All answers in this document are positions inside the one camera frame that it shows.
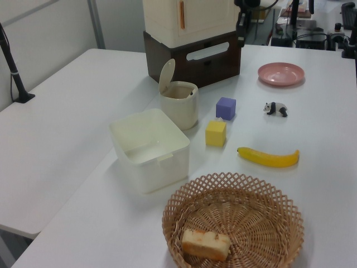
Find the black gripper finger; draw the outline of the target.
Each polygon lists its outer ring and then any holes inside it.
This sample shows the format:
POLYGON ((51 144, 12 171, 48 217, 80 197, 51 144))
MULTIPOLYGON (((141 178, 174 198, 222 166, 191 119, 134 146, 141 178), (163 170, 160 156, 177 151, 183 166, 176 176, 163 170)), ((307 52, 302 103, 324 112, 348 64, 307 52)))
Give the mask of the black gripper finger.
POLYGON ((247 33, 247 13, 241 12, 236 24, 237 43, 239 47, 244 47, 247 33))

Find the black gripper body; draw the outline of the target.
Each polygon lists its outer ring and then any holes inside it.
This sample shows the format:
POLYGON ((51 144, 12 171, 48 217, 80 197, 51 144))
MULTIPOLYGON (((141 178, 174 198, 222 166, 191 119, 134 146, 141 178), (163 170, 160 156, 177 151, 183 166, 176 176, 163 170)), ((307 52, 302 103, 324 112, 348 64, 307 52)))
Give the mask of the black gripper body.
POLYGON ((242 12, 247 10, 255 10, 260 6, 260 0, 235 0, 235 5, 240 8, 242 12))

